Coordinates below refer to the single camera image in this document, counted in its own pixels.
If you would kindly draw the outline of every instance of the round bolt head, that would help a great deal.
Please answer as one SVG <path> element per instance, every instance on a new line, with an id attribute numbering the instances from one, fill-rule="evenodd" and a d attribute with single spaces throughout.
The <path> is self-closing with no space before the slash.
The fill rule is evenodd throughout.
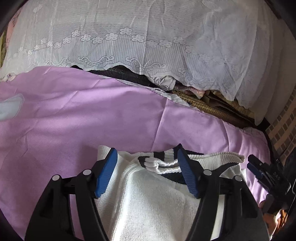
<path id="1" fill-rule="evenodd" d="M 53 181 L 57 181 L 57 180 L 59 180 L 59 175 L 54 175 L 54 176 L 52 177 L 52 180 L 53 180 Z"/>
<path id="2" fill-rule="evenodd" d="M 211 170 L 206 169 L 206 170 L 204 170 L 204 174 L 205 174 L 206 176 L 210 176 L 210 175 L 212 175 L 212 172 L 211 172 Z"/>
<path id="3" fill-rule="evenodd" d="M 91 174 L 91 170 L 90 169 L 86 169 L 86 170 L 83 171 L 83 175 L 88 176 L 90 174 Z"/>
<path id="4" fill-rule="evenodd" d="M 235 176 L 234 179 L 238 182 L 241 182 L 242 181 L 242 177 L 241 176 Z"/>

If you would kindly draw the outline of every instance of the white knit sweater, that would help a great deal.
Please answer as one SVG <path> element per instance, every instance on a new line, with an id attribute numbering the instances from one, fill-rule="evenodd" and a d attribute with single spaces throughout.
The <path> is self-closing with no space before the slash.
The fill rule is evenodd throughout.
<path id="1" fill-rule="evenodd" d="M 100 146 L 98 160 L 108 154 L 110 148 Z M 146 158 L 143 168 L 139 156 Z M 213 153 L 189 155 L 199 161 L 204 169 L 214 170 L 234 162 L 221 177 L 240 175 L 246 181 L 240 164 L 244 156 L 236 153 Z M 165 151 L 164 161 L 153 157 L 153 153 L 118 152 L 118 161 L 106 192 L 96 200 L 96 206 L 104 229 L 110 240 L 120 241 L 182 241 L 192 226 L 199 199 L 189 193 L 186 185 L 173 182 L 159 174 L 180 172 L 178 160 L 173 159 L 172 150 Z M 212 239 L 220 234 L 225 196 L 219 196 L 219 204 Z"/>

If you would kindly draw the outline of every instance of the blue gripper pad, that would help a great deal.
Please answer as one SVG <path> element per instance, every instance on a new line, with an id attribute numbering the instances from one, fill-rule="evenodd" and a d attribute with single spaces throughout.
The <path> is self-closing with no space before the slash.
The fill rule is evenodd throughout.
<path id="1" fill-rule="evenodd" d="M 101 171 L 101 174 L 98 176 L 96 181 L 96 197 L 100 197 L 103 193 L 105 193 L 114 168 L 117 163 L 117 151 L 116 149 L 111 149 L 111 153 L 107 155 L 106 163 Z"/>
<path id="2" fill-rule="evenodd" d="M 256 176 L 258 180 L 262 178 L 262 173 L 252 164 L 248 163 L 247 168 Z"/>
<path id="3" fill-rule="evenodd" d="M 184 156 L 184 153 L 182 152 L 181 149 L 178 150 L 177 158 L 178 158 L 178 163 L 181 168 L 181 172 L 182 172 L 182 175 L 185 179 L 185 182 L 186 182 L 189 192 L 192 195 L 194 195 L 195 197 L 197 197 L 198 196 L 198 189 L 196 186 L 196 178 L 195 178 L 195 175 L 193 174 L 193 172 L 187 162 L 187 159 Z"/>

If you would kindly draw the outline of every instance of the purple bedsheet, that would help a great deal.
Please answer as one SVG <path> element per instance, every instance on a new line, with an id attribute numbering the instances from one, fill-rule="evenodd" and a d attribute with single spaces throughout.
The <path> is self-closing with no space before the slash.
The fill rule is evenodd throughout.
<path id="1" fill-rule="evenodd" d="M 36 67 L 0 83 L 0 101 L 18 93 L 25 99 L 20 112 L 0 122 L 0 208 L 22 238 L 51 176 L 70 177 L 92 167 L 99 145 L 135 153 L 182 143 L 196 152 L 233 151 L 270 161 L 261 132 L 242 131 L 116 79 L 72 68 Z M 248 170 L 247 177 L 256 201 L 263 200 L 266 191 Z"/>

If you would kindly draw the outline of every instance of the tiled wall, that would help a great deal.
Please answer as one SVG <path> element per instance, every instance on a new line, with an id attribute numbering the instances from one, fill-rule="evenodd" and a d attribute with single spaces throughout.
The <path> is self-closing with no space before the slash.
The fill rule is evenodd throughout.
<path id="1" fill-rule="evenodd" d="M 285 108 L 266 132 L 284 163 L 296 147 L 296 87 Z"/>

